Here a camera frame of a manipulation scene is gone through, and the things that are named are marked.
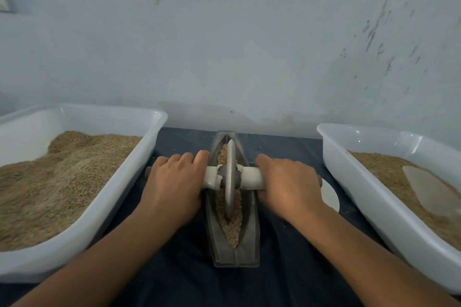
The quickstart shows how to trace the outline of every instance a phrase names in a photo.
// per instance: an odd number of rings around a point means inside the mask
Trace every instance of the brown grain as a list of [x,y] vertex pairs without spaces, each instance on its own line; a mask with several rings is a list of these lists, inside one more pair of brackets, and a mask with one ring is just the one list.
[[[350,153],[397,198],[399,198],[403,204],[432,229],[435,234],[461,251],[461,231],[456,224],[448,217],[437,216],[427,211],[419,202],[410,182],[406,178],[402,167],[405,165],[418,167],[417,165],[402,158],[378,153]],[[457,196],[460,196],[456,188],[451,184],[443,180],[441,181]]]
[[0,167],[0,251],[31,247],[67,229],[140,140],[66,131],[45,156]]
[[[227,164],[227,143],[222,147],[218,155],[218,164]],[[221,225],[227,241],[233,248],[237,248],[242,226],[242,194],[240,189],[235,190],[234,211],[230,220],[226,218],[225,190],[216,191],[216,212],[218,213],[219,224]]]

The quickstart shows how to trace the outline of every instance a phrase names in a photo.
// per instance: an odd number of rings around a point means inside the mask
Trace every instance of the hand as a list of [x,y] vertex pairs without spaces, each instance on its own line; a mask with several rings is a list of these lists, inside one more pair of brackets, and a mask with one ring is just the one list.
[[258,155],[256,165],[265,187],[258,190],[259,200],[293,226],[300,214],[314,213],[326,206],[320,192],[322,178],[310,166],[288,159],[271,159],[264,154]]
[[188,223],[200,208],[200,188],[209,153],[191,153],[158,157],[152,170],[146,170],[146,187],[137,211],[155,217],[173,231]]

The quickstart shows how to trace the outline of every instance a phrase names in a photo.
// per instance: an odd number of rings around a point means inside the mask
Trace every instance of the dark blue tablecloth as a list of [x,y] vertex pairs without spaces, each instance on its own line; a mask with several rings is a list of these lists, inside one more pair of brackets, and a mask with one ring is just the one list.
[[[160,155],[210,149],[214,132],[163,128],[147,165]],[[383,242],[323,164],[322,140],[239,134],[245,154],[299,160],[315,168],[338,194],[340,214],[370,238]],[[140,176],[107,232],[137,206]],[[361,306],[338,271],[289,223],[259,206],[261,264],[258,268],[215,268],[207,254],[205,217],[181,228],[145,265],[113,306]],[[0,307],[9,306],[32,284],[0,284]]]

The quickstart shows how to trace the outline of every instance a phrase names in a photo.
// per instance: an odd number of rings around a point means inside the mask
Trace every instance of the person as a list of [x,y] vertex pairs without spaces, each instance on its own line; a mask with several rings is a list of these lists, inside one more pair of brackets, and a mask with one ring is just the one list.
[[[134,212],[94,246],[18,300],[15,307],[107,306],[200,208],[209,157],[159,157]],[[290,222],[343,275],[366,307],[459,306],[417,270],[369,239],[322,201],[315,170],[260,154],[261,203]]]

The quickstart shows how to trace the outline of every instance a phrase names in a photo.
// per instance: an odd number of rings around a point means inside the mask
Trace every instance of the person's right arm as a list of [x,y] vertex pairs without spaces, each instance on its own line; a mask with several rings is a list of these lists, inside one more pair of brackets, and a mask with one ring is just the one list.
[[368,238],[322,201],[316,172],[260,154],[258,198],[290,222],[343,275],[366,307],[460,306],[438,285]]

